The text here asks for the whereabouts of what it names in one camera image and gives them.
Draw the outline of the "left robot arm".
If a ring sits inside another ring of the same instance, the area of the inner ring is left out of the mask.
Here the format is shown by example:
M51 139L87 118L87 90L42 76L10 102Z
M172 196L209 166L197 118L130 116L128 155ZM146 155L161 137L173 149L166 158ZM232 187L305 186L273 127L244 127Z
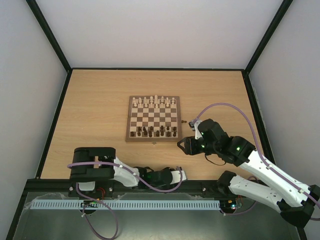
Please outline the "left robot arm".
M150 167L130 167L121 162L113 147L78 147L74 150L70 181L81 191L92 191L98 183L109 180L131 189L153 189L170 192L170 187L184 180L182 171L166 167L155 171Z

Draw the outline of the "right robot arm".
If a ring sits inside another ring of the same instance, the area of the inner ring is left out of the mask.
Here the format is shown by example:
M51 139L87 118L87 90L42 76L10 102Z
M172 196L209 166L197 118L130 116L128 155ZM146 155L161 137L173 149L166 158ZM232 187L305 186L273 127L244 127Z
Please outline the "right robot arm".
M303 228L312 220L320 199L317 185L304 184L260 155L256 147L241 136L228 136L212 119L189 122L194 136L177 143L186 155L217 155L225 163L239 167L263 183L247 180L234 172L224 171L217 189L224 195L240 195L274 209L291 225Z

